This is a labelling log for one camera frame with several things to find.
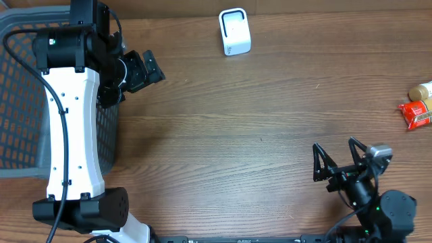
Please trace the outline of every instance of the wooden table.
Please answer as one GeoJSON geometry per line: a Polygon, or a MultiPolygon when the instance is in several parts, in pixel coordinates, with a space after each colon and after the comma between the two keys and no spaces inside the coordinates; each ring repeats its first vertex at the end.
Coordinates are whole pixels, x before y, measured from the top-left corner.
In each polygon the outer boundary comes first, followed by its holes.
{"type": "MultiPolygon", "coordinates": [[[[128,46],[153,50],[167,80],[121,104],[106,186],[125,187],[130,211],[161,236],[322,234],[349,210],[313,182],[312,145],[349,165],[355,136],[394,149],[380,192],[415,197],[410,241],[432,241],[432,126],[407,132],[396,110],[432,79],[432,11],[249,19],[252,51],[235,57],[223,55],[216,17],[122,22],[128,46]]],[[[45,240],[31,205],[46,185],[0,180],[0,240],[45,240]]],[[[55,242],[87,237],[59,230],[55,242]]]]}

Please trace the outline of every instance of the cable clip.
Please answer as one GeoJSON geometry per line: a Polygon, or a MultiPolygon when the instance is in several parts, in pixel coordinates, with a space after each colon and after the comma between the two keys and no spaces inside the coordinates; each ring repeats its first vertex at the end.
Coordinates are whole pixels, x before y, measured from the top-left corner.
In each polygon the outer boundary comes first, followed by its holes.
{"type": "Polygon", "coordinates": [[[65,111],[59,111],[60,115],[64,115],[64,114],[67,114],[67,113],[69,113],[69,108],[66,108],[65,111]]]}
{"type": "Polygon", "coordinates": [[[71,186],[72,185],[72,180],[69,180],[69,182],[67,183],[69,186],[71,186]]]}

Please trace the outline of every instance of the gray laundry basket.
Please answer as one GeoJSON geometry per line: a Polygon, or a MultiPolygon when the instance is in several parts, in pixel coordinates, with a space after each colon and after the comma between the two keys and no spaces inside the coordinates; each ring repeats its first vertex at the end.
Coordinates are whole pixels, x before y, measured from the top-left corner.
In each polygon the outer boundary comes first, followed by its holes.
{"type": "MultiPolygon", "coordinates": [[[[69,6],[10,9],[0,13],[0,38],[11,30],[62,26],[69,6]]],[[[17,34],[11,48],[36,66],[35,34],[17,34]]],[[[48,178],[51,165],[49,113],[45,89],[0,47],[0,178],[48,178]]],[[[114,164],[118,106],[97,107],[97,151],[102,174],[114,164]]]]}

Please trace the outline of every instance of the snack package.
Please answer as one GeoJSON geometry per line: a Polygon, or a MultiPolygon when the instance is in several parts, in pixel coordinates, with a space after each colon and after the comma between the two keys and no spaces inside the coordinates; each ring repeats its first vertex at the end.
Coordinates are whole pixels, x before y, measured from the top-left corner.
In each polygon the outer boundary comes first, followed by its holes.
{"type": "Polygon", "coordinates": [[[404,115],[409,130],[432,123],[432,99],[399,105],[398,108],[404,115]]]}

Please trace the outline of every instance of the small bottle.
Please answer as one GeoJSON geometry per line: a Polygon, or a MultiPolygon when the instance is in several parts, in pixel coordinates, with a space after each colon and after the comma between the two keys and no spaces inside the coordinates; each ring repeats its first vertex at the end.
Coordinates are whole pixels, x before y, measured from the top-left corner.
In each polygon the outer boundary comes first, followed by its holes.
{"type": "Polygon", "coordinates": [[[408,95],[411,101],[422,101],[432,98],[432,81],[411,88],[408,95]]]}

